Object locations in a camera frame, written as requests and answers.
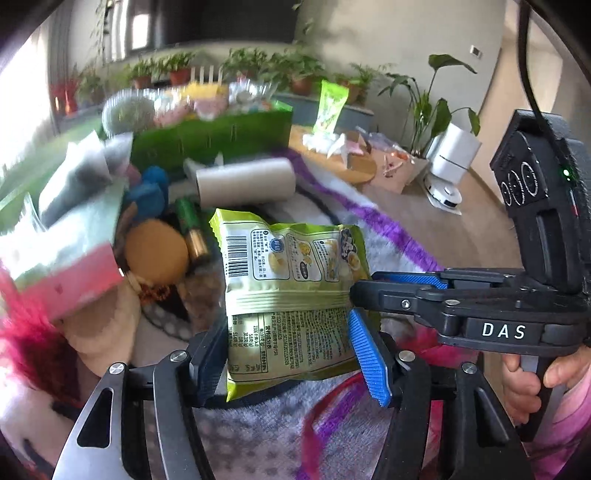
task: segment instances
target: human hand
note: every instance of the human hand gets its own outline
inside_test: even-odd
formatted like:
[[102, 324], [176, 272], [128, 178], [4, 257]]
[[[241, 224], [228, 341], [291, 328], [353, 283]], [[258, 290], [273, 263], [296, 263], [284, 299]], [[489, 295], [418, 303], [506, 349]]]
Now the human hand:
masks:
[[[530, 414], [541, 407], [537, 396], [540, 379], [535, 373], [524, 372], [519, 366], [521, 357], [506, 353], [503, 355], [503, 389], [505, 409], [514, 423], [527, 423]], [[566, 384], [573, 388], [587, 373], [591, 364], [591, 348], [581, 346], [572, 355], [554, 360], [544, 374], [544, 386], [554, 388]]]

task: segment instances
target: cardboard tube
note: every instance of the cardboard tube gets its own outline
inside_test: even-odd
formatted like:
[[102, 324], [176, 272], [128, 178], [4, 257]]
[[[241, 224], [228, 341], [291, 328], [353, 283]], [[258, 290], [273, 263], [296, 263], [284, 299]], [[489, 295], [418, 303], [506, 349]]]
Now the cardboard tube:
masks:
[[269, 158], [194, 172], [201, 208], [286, 200], [296, 192], [296, 174], [286, 158]]

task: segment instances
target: screw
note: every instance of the screw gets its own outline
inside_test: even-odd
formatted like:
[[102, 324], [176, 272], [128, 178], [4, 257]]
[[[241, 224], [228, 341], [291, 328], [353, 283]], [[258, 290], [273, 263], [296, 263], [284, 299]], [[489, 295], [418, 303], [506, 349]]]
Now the screw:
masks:
[[120, 374], [123, 370], [125, 370], [125, 365], [124, 364], [113, 364], [109, 367], [109, 373], [111, 375], [118, 375]]
[[462, 370], [466, 372], [468, 375], [473, 375], [478, 372], [478, 367], [470, 362], [465, 362], [462, 364]]
[[187, 358], [187, 352], [184, 350], [175, 350], [173, 353], [170, 354], [170, 361], [171, 362], [182, 362]]
[[402, 352], [398, 354], [398, 358], [406, 363], [414, 362], [416, 357], [417, 356], [410, 350], [402, 350]]

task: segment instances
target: wall switch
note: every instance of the wall switch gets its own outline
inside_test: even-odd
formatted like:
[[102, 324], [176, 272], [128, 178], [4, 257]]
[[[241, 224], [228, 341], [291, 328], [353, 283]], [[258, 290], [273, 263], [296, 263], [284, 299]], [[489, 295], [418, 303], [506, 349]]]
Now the wall switch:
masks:
[[470, 47], [470, 53], [474, 55], [477, 59], [482, 58], [482, 50], [475, 47], [474, 45]]

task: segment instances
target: green snack package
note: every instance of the green snack package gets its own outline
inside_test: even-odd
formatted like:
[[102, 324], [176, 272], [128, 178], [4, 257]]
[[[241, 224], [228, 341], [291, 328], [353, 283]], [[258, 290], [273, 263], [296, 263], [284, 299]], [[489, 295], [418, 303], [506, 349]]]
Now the green snack package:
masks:
[[348, 97], [349, 89], [347, 87], [322, 80], [318, 117], [316, 118], [312, 133], [334, 133], [340, 111], [347, 103]]
[[228, 313], [228, 401], [285, 380], [323, 380], [359, 368], [349, 342], [349, 289], [368, 278], [354, 225], [267, 225], [216, 210]]

